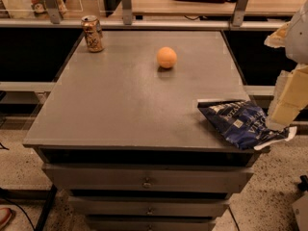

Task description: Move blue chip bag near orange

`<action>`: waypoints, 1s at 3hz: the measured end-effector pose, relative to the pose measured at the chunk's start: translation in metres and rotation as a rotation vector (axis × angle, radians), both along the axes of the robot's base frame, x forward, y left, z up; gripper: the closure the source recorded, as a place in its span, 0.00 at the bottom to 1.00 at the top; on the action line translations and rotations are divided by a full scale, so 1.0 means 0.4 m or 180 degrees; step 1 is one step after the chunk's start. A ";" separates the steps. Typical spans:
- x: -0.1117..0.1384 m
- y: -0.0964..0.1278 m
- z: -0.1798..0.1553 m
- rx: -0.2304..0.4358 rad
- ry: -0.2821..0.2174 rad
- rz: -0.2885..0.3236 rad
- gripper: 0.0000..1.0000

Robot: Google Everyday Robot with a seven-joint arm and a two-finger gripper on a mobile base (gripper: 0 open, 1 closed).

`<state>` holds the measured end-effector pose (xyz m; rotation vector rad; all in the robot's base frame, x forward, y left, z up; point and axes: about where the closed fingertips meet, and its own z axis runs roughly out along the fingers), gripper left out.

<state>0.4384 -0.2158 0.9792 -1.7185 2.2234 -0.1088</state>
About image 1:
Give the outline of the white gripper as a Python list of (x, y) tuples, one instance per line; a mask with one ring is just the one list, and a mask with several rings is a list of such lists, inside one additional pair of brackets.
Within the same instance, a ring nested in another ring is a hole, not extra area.
[(264, 45), (285, 47), (286, 56), (298, 63), (291, 72), (281, 71), (269, 104), (266, 125), (271, 130), (282, 130), (308, 105), (308, 0), (290, 23), (284, 23), (266, 37)]

